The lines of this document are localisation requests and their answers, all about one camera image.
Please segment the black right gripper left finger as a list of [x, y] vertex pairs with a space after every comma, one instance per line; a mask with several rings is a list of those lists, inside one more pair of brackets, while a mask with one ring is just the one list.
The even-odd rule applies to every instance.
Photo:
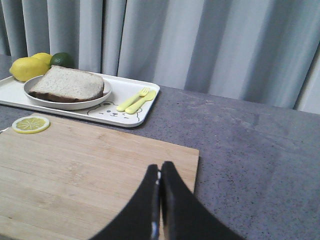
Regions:
[[158, 240], [160, 231], [160, 173], [147, 167], [138, 189], [121, 212], [93, 240]]

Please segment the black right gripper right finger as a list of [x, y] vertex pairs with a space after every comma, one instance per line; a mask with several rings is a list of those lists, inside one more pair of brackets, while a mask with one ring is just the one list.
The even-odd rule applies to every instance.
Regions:
[[242, 240], [198, 201], [175, 165], [161, 167], [162, 219], [166, 240]]

